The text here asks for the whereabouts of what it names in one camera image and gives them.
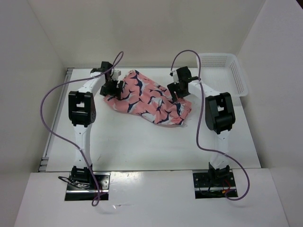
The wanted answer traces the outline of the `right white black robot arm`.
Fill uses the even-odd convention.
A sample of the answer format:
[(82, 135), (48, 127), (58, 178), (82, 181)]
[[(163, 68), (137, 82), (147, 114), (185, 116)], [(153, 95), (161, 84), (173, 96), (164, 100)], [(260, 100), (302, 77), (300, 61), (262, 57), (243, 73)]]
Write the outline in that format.
[(230, 166), (227, 153), (228, 138), (235, 123), (235, 113), (230, 93), (219, 93), (198, 77), (193, 77), (187, 66), (171, 71), (173, 83), (168, 89), (174, 101), (188, 95), (194, 95), (203, 102), (203, 114), (206, 126), (215, 134), (216, 142), (208, 168), (209, 186), (220, 185), (229, 175)]

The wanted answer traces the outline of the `pink shark print shorts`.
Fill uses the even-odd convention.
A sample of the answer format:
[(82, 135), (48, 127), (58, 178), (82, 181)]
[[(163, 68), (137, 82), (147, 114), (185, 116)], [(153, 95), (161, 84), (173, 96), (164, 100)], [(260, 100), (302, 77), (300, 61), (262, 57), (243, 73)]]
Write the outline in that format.
[(121, 98), (107, 95), (104, 101), (115, 111), (138, 115), (158, 125), (182, 125), (192, 110), (192, 103), (172, 100), (169, 90), (137, 70), (122, 79)]

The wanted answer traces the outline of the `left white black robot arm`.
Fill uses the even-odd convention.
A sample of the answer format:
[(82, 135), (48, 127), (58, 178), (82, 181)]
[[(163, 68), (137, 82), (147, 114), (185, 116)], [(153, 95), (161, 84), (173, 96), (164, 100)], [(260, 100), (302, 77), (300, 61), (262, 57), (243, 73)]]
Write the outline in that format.
[(71, 182), (78, 183), (84, 189), (96, 185), (91, 173), (90, 157), (90, 133), (97, 116), (94, 96), (100, 91), (102, 96), (120, 98), (123, 86), (123, 82), (118, 80), (120, 75), (121, 71), (103, 61), (99, 68), (90, 71), (90, 80), (77, 91), (68, 94), (68, 115), (74, 128), (75, 143), (80, 151), (71, 170)]

